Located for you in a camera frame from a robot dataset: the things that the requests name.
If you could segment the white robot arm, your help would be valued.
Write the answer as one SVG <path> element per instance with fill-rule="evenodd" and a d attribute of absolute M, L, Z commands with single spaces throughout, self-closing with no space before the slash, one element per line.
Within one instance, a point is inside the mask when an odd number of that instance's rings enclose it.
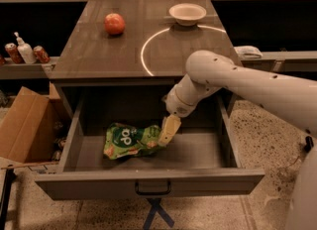
<path fill-rule="evenodd" d="M 168 93 L 158 142 L 167 145 L 204 98 L 226 88 L 267 112 L 317 136 L 317 82 L 246 68 L 210 51 L 197 51 L 185 64 L 186 75 Z M 291 196 L 285 230 L 317 230 L 317 148 L 307 154 Z"/>

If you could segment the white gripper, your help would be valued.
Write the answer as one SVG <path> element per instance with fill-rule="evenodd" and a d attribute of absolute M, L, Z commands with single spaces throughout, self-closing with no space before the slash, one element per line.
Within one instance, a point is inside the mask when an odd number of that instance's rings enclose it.
<path fill-rule="evenodd" d="M 181 121 L 180 118 L 189 116 L 194 110 L 193 106 L 183 103 L 176 94 L 176 87 L 174 87 L 165 98 L 165 107 L 169 114 L 168 117 L 164 117 L 162 121 L 162 127 L 158 136 L 158 144 L 160 146 L 166 146 L 178 131 Z"/>

